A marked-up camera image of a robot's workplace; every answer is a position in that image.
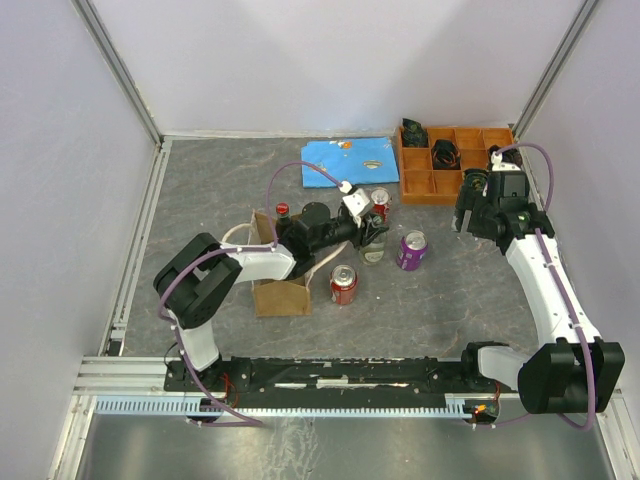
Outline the clear green-cap glass bottle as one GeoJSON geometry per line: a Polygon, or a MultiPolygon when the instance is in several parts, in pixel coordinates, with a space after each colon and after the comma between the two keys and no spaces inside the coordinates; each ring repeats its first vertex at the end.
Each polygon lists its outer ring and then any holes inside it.
{"type": "MultiPolygon", "coordinates": [[[[365,220],[363,227],[368,225],[371,225],[371,224],[369,224],[365,220]]],[[[386,239],[380,243],[371,244],[365,248],[358,248],[361,261],[367,265],[373,265],[378,263],[384,256],[386,243],[387,243],[387,234],[386,234],[386,239]]]]}

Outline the purple soda can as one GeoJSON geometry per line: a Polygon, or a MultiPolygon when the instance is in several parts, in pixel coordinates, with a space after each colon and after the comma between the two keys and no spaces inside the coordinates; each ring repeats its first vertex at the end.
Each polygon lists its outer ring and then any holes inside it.
{"type": "Polygon", "coordinates": [[[422,231],[411,230],[400,241],[396,264],[404,271],[418,269],[428,249],[428,240],[422,231]]]}

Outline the cola glass bottle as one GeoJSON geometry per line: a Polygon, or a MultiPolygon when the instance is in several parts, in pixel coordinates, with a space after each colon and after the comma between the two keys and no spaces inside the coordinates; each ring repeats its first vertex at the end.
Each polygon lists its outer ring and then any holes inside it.
{"type": "Polygon", "coordinates": [[[280,239],[292,224],[289,205],[285,202],[278,203],[276,205],[276,216],[276,236],[278,239],[280,239]]]}

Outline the brown canvas bag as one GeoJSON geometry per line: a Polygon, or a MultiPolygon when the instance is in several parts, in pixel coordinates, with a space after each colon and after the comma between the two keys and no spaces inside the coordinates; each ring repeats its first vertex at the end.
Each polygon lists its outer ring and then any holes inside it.
{"type": "MultiPolygon", "coordinates": [[[[251,219],[229,229],[222,237],[227,243],[267,244],[272,241],[268,216],[257,211],[251,219]]],[[[257,317],[305,316],[312,313],[311,280],[325,265],[335,259],[348,243],[343,242],[321,253],[315,265],[303,276],[288,281],[260,280],[252,282],[257,317]]]]}

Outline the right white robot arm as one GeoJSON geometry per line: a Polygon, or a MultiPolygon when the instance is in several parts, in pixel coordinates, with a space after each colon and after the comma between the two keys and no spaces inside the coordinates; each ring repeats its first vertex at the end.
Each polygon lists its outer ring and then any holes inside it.
{"type": "Polygon", "coordinates": [[[529,199],[527,175],[506,170],[463,173],[453,227],[499,248],[519,280],[536,324],[531,356],[500,342],[472,342],[458,368],[467,389],[494,380],[519,394],[530,414],[567,417],[603,412],[625,363],[622,347],[602,338],[572,289],[547,213],[529,199]]]}

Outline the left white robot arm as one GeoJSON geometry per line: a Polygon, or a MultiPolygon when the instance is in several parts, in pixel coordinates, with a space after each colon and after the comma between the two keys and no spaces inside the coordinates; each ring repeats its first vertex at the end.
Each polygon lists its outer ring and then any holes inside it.
{"type": "Polygon", "coordinates": [[[319,202],[306,204],[288,221],[278,215],[275,227],[276,246],[234,245],[200,233],[153,280],[160,316],[177,333],[187,379],[198,389],[212,389],[220,381],[221,354],[211,319],[234,285],[298,279],[316,265],[319,251],[344,242],[361,249],[388,231],[373,211],[356,221],[346,205],[332,216],[319,202]]]}

